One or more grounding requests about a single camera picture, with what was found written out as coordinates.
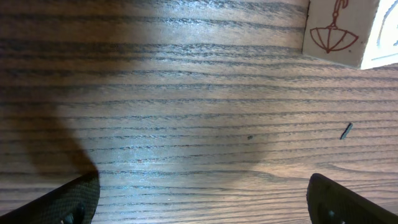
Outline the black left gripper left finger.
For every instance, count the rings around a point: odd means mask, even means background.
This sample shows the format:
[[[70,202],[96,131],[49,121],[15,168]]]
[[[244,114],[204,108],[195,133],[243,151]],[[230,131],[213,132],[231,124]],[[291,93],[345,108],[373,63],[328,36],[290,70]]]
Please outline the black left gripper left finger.
[[[1,223],[91,224],[99,197],[99,174],[89,172],[2,215]]]

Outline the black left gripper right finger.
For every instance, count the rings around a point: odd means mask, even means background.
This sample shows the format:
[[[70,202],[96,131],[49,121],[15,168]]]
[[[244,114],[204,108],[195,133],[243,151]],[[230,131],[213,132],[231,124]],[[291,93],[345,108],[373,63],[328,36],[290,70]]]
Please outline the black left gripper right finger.
[[[397,215],[321,175],[312,174],[307,188],[312,224],[397,224]]]

